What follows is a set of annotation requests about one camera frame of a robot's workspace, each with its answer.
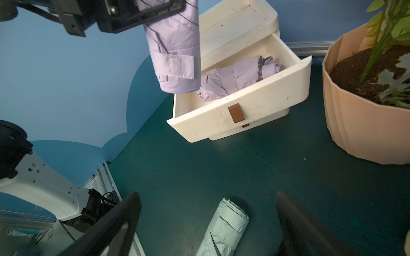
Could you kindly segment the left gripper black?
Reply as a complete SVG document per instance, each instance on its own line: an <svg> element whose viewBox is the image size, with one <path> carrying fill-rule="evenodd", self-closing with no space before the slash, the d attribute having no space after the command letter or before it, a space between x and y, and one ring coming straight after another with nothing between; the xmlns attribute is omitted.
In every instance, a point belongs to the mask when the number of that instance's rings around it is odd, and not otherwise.
<svg viewBox="0 0 410 256"><path fill-rule="evenodd" d="M118 34L182 12L186 4L165 1L140 9L136 1L51 1L51 6L68 34L85 37L95 23L103 33Z"/></svg>

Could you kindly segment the white drawer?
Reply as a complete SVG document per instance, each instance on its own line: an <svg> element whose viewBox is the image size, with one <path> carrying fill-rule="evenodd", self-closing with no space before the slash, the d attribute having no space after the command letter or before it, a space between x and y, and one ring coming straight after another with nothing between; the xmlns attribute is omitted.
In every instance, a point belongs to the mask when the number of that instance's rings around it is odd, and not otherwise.
<svg viewBox="0 0 410 256"><path fill-rule="evenodd" d="M309 95L312 57L300 59L277 34L215 64L226 67L256 55L272 56L281 71L225 98L202 102L197 93L174 96L167 123L189 143L219 140L286 116Z"/></svg>

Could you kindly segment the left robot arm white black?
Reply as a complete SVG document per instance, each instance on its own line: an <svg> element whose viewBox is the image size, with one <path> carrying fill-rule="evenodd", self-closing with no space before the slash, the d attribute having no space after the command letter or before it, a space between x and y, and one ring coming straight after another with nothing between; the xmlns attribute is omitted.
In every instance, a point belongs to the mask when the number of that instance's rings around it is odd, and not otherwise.
<svg viewBox="0 0 410 256"><path fill-rule="evenodd" d="M134 1L2 1L1 20L17 17L23 8L62 24L67 33L84 36L97 24L117 34L185 10L185 1L166 1L142 9ZM95 189L78 187L46 165L33 151L27 133L1 122L1 192L21 198L53 213L62 226L85 233L116 206Z"/></svg>

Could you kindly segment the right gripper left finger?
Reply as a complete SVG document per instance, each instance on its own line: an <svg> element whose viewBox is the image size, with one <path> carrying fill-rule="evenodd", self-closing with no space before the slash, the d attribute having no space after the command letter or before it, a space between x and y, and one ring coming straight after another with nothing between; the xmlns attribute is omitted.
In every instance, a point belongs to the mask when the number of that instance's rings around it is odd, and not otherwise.
<svg viewBox="0 0 410 256"><path fill-rule="evenodd" d="M140 195L131 193L60 255L100 256L105 249L108 256L129 255L141 209Z"/></svg>

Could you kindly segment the lilac umbrella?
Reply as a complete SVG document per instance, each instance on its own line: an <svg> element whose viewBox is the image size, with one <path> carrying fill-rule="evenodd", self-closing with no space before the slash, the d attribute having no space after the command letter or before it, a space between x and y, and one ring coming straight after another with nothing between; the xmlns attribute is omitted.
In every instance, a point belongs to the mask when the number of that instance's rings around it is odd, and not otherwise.
<svg viewBox="0 0 410 256"><path fill-rule="evenodd" d="M162 91L184 94L201 86L198 1L185 1L185 10L144 30L155 74Z"/></svg>
<svg viewBox="0 0 410 256"><path fill-rule="evenodd" d="M240 60L224 68L212 69L201 77L197 91L202 102L227 97L281 71L281 65L272 57L257 55Z"/></svg>

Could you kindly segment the white drawer cabinet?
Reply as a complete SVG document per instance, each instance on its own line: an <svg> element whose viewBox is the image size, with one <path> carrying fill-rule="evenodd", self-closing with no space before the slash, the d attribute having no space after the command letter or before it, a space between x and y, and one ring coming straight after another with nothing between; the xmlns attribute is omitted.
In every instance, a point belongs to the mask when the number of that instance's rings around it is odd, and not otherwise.
<svg viewBox="0 0 410 256"><path fill-rule="evenodd" d="M281 70L212 102L196 93L175 95L168 124L189 143L269 123L308 97L312 59L300 59L281 40L278 14L267 1L221 1L200 15L199 25L203 73L257 55L272 57Z"/></svg>

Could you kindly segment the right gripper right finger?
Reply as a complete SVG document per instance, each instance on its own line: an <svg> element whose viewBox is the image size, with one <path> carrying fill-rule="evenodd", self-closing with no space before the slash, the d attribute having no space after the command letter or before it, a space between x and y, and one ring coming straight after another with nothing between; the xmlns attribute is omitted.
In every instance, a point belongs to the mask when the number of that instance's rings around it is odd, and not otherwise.
<svg viewBox="0 0 410 256"><path fill-rule="evenodd" d="M283 233L278 256L358 256L291 196L279 191L276 209Z"/></svg>

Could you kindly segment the mint green umbrella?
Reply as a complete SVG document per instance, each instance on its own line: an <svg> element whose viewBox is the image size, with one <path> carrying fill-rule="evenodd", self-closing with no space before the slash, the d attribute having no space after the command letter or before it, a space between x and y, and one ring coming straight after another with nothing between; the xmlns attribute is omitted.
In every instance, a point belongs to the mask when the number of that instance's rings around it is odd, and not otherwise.
<svg viewBox="0 0 410 256"><path fill-rule="evenodd" d="M223 198L196 252L197 256L232 256L249 224L249 216L232 200Z"/></svg>

